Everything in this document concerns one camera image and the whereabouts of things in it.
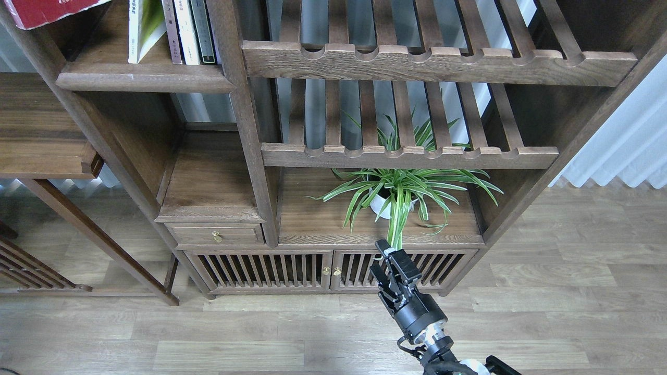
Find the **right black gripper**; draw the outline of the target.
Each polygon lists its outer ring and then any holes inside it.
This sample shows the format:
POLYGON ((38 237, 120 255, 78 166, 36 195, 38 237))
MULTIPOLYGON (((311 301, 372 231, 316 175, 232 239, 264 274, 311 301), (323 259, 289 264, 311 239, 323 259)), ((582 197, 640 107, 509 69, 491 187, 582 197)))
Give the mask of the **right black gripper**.
POLYGON ((415 283, 422 277, 421 271, 403 249, 395 249, 381 239, 375 247, 384 257, 389 276, 379 264, 372 264, 370 271, 377 282, 377 293, 388 313, 402 330, 403 336, 412 344, 421 344, 419 338, 427 326, 436 322, 447 322, 447 316, 429 294, 421 293, 415 283), (414 287, 397 301, 396 293, 391 287, 414 287))

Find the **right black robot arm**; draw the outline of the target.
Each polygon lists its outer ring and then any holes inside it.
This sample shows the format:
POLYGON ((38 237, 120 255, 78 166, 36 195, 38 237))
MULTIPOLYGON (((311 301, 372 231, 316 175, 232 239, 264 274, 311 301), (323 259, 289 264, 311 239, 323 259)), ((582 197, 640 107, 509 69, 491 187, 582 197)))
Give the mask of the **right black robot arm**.
POLYGON ((484 364, 457 360, 451 351, 453 340, 444 332, 446 314, 432 296, 417 289, 422 274, 415 263, 404 250, 391 247, 384 238, 375 246, 388 271, 376 263, 370 270, 377 281, 379 298, 402 330, 397 346, 420 362, 424 374, 519 373, 495 356, 488 356, 484 364))

